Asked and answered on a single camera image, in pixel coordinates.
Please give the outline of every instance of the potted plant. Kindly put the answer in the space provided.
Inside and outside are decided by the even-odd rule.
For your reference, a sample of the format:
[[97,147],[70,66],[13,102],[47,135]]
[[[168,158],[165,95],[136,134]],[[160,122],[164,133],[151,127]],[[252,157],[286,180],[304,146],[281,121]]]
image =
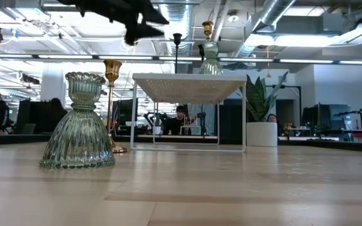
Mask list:
[[246,83],[246,108],[251,112],[254,122],[246,124],[246,145],[247,146],[277,146],[277,123],[267,122],[269,111],[275,106],[276,93],[285,81],[288,72],[284,73],[282,80],[277,84],[270,95],[266,93],[265,79],[256,79],[252,83],[247,75]]

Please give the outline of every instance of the pillar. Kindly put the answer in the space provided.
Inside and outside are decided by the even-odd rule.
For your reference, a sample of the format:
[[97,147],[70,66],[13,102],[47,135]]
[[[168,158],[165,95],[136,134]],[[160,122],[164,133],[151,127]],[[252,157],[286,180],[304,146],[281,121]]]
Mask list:
[[65,75],[63,73],[62,63],[44,63],[43,76],[41,79],[41,101],[58,98],[65,108],[67,84],[65,83]]

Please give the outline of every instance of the ribbed glass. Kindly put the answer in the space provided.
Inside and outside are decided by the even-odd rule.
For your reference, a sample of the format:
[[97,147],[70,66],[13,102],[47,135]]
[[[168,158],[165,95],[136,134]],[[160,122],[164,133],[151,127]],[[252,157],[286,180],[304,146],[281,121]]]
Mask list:
[[204,44],[205,57],[206,60],[200,66],[200,74],[204,75],[222,75],[223,71],[221,70],[221,65],[216,60],[219,47],[214,41],[208,41]]
[[70,72],[70,111],[55,128],[40,166],[46,168],[88,168],[115,163],[110,138],[94,103],[100,99],[105,79],[89,73]]

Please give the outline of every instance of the snake plant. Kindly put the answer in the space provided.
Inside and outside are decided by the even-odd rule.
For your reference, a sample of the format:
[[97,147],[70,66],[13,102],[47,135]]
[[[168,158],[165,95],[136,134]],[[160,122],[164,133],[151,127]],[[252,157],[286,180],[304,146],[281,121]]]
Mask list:
[[270,95],[266,93],[265,79],[256,79],[255,84],[252,83],[250,76],[246,75],[246,108],[252,113],[256,122],[266,121],[266,117],[269,114],[269,110],[275,106],[276,93],[282,86],[282,82],[285,81],[288,72],[284,73],[282,80],[277,84]]

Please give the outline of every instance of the gold candlestick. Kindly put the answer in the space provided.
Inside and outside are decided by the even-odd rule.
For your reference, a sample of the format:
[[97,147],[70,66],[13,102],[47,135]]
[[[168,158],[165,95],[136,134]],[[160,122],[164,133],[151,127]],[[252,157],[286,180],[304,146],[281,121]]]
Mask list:
[[111,147],[113,153],[124,153],[126,152],[126,148],[122,148],[118,146],[114,140],[112,139],[110,128],[111,128],[111,112],[112,112],[112,88],[114,87],[114,81],[119,77],[119,68],[122,63],[116,60],[104,60],[104,64],[106,66],[106,79],[108,79],[108,110],[107,110],[107,132],[110,137]]
[[202,23],[202,26],[204,27],[204,33],[206,35],[206,41],[210,41],[211,40],[211,34],[212,34],[213,22],[212,21],[205,21],[205,22]]

